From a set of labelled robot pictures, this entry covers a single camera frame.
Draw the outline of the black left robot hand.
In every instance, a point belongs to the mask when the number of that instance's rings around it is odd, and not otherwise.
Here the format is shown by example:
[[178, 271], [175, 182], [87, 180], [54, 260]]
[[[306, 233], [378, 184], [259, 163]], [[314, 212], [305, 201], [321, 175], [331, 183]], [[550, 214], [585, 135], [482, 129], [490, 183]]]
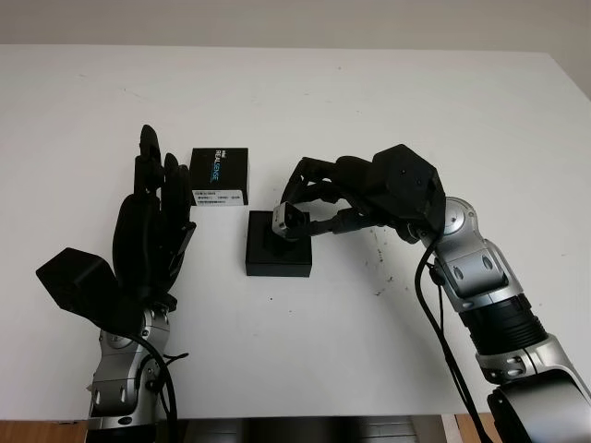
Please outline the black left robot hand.
[[113, 264], [123, 294], [149, 308], [173, 312], [170, 294], [197, 224], [188, 167], [161, 154], [152, 126], [141, 128], [133, 192], [124, 198], [115, 225]]

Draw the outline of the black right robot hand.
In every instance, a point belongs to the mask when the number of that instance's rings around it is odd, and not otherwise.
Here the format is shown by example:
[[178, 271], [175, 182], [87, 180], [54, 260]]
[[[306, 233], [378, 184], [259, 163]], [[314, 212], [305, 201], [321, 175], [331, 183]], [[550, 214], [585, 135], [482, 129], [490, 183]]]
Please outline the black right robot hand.
[[[322, 200], [349, 207], [325, 221], [310, 221], [296, 205]], [[335, 162], [304, 157], [288, 179], [272, 214], [273, 232], [287, 241], [324, 233], [388, 226], [409, 244], [442, 230], [445, 194], [437, 170], [402, 145], [369, 162], [343, 156]]]

